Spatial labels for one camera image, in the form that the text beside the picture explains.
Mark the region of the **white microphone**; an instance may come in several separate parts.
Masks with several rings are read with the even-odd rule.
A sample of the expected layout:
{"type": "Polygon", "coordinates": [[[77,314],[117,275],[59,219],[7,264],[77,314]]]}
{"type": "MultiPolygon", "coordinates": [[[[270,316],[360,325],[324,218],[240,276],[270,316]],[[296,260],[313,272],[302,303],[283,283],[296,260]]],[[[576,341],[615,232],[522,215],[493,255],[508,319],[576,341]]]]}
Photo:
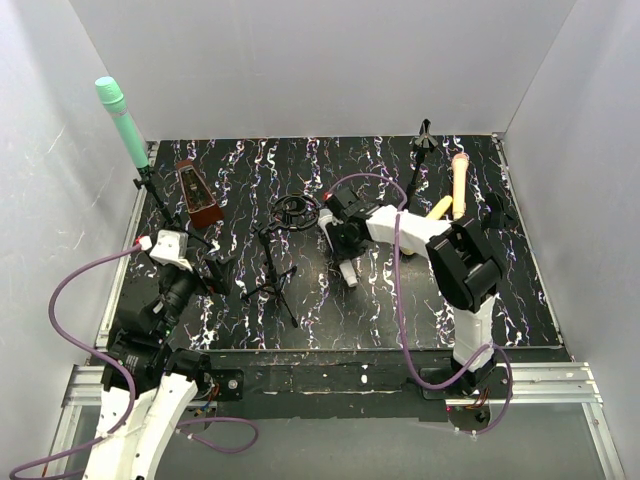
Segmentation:
{"type": "MultiPolygon", "coordinates": [[[[334,243],[333,243],[333,240],[330,238],[329,230],[328,230],[329,226],[334,226],[334,221],[335,221],[335,217],[333,216],[333,214],[329,209],[322,208],[320,210],[319,218],[318,218],[318,226],[320,227],[321,231],[323,232],[328,242],[331,253],[334,255],[335,258],[337,258],[337,253],[334,248],[334,243]]],[[[338,267],[347,286],[349,288],[356,287],[358,284],[358,278],[355,273],[352,261],[349,259],[339,260],[338,267]]]]}

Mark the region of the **green microphone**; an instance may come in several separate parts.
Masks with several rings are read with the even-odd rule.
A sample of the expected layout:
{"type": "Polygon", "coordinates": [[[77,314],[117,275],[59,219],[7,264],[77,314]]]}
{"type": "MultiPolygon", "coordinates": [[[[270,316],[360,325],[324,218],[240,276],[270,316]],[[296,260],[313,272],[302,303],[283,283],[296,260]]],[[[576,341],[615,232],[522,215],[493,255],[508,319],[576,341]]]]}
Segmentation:
{"type": "Polygon", "coordinates": [[[124,146],[137,169],[149,167],[146,144],[143,142],[129,112],[124,94],[111,76],[103,76],[94,82],[98,98],[111,116],[124,146]]]}

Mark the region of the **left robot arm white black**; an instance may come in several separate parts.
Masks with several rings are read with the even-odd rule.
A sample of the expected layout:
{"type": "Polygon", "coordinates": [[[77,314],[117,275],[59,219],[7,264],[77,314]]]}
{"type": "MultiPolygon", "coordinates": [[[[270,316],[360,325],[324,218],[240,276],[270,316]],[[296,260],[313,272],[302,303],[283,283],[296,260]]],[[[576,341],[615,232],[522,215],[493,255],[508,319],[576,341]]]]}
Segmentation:
{"type": "Polygon", "coordinates": [[[132,376],[105,367],[97,444],[83,473],[86,479],[152,479],[187,405],[214,388],[210,358],[168,343],[195,295],[226,296],[231,291],[233,256],[204,258],[207,274],[173,265],[160,269],[159,294],[137,312],[115,319],[107,354],[132,376]]]}

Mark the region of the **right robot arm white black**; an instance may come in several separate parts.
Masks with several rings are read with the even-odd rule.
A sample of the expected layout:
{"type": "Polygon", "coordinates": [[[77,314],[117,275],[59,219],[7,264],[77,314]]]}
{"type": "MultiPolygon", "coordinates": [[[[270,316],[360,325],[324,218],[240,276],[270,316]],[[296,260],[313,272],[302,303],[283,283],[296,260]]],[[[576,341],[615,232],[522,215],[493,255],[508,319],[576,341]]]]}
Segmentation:
{"type": "Polygon", "coordinates": [[[453,222],[412,214],[402,207],[366,202],[350,188],[324,196],[318,225],[325,233],[343,278],[356,284],[352,260],[369,243],[394,248],[394,268],[407,249],[429,261],[438,289],[454,312],[454,350],[450,367],[423,377],[416,370],[405,330],[401,286],[396,285],[401,347],[414,381],[426,391],[451,387],[470,392],[495,367],[493,309],[505,267],[478,223],[469,217],[453,222]]]}

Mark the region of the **small black clip mic stand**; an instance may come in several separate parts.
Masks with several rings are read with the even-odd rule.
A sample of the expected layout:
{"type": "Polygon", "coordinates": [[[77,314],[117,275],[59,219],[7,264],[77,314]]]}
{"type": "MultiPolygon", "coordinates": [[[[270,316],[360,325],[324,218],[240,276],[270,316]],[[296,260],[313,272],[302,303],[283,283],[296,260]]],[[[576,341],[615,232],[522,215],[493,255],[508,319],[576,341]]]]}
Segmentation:
{"type": "Polygon", "coordinates": [[[169,229],[171,229],[171,230],[184,232],[190,238],[192,238],[192,239],[198,241],[199,243],[205,245],[209,249],[212,249],[214,247],[213,244],[211,244],[210,242],[205,240],[200,235],[198,235],[198,234],[196,234],[194,232],[191,232],[188,229],[186,229],[183,226],[180,217],[171,214],[171,212],[169,211],[168,207],[166,206],[164,200],[161,198],[161,196],[157,192],[156,186],[155,186],[155,184],[153,182],[153,174],[154,174],[153,168],[150,167],[150,166],[147,166],[147,167],[143,167],[143,168],[138,168],[137,171],[138,171],[139,178],[138,179],[134,179],[133,183],[134,183],[134,185],[136,186],[136,188],[138,190],[144,188],[146,190],[146,192],[155,201],[156,207],[159,210],[162,218],[164,219],[164,225],[166,227],[168,227],[169,229]]]}

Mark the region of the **black round base mic stand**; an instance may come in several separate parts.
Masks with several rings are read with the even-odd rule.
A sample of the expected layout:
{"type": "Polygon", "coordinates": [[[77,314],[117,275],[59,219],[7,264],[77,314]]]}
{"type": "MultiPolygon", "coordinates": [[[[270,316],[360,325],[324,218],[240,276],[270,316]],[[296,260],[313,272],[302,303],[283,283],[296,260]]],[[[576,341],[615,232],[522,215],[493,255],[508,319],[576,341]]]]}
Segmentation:
{"type": "Polygon", "coordinates": [[[436,137],[430,132],[431,121],[425,118],[420,126],[419,134],[413,140],[412,152],[414,153],[415,167],[409,184],[405,189],[406,203],[404,209],[408,210],[415,195],[420,169],[427,156],[432,154],[439,145],[436,137]]]}

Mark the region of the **brown wooden metronome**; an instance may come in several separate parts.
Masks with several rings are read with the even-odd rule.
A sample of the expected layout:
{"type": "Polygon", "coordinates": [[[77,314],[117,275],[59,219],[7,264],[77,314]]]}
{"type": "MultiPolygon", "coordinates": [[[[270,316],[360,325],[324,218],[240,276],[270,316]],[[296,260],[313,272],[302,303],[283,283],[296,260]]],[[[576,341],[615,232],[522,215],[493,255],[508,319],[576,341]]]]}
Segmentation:
{"type": "Polygon", "coordinates": [[[176,164],[187,212],[195,229],[205,229],[224,219],[224,213],[201,172],[190,160],[176,164]]]}

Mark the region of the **yellow microphone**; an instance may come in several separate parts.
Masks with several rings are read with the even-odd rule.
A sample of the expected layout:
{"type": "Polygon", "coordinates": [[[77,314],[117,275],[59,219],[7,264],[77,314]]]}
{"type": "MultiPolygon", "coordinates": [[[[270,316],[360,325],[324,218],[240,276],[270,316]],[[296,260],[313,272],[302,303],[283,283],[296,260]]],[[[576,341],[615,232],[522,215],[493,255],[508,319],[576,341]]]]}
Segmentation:
{"type": "Polygon", "coordinates": [[[430,220],[440,220],[451,207],[453,203],[453,197],[446,195],[441,198],[434,207],[426,214],[426,218],[430,220]]]}

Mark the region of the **pink microphone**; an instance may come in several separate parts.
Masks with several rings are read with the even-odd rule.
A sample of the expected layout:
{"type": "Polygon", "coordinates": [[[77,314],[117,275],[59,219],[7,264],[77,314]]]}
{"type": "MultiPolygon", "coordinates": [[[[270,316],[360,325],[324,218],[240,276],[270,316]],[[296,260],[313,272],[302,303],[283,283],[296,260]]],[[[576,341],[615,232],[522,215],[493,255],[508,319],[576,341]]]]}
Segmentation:
{"type": "Polygon", "coordinates": [[[458,153],[452,159],[452,218],[458,220],[466,211],[466,175],[469,157],[466,153],[458,153]]]}

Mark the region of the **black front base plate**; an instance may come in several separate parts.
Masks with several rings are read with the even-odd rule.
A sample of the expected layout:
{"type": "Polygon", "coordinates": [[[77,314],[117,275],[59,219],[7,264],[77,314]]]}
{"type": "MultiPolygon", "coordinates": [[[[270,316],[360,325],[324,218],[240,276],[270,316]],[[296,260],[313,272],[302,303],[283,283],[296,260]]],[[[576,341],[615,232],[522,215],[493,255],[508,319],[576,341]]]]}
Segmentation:
{"type": "Polygon", "coordinates": [[[215,397],[221,416],[266,419],[417,418],[445,422],[446,404],[502,400],[499,361],[476,387],[457,381],[439,391],[421,388],[399,350],[228,350],[208,352],[223,381],[215,397]]]}

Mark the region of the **aluminium front rail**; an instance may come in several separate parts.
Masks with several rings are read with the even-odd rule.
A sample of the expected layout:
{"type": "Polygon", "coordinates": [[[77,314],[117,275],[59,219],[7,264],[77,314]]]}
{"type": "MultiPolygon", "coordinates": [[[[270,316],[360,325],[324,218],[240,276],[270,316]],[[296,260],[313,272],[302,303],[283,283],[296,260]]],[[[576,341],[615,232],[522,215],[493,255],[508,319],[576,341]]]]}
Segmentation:
{"type": "MultiPolygon", "coordinates": [[[[516,363],[512,366],[512,373],[512,404],[603,402],[586,362],[516,363]]],[[[102,366],[75,366],[62,406],[99,406],[102,374],[102,366]]]]}

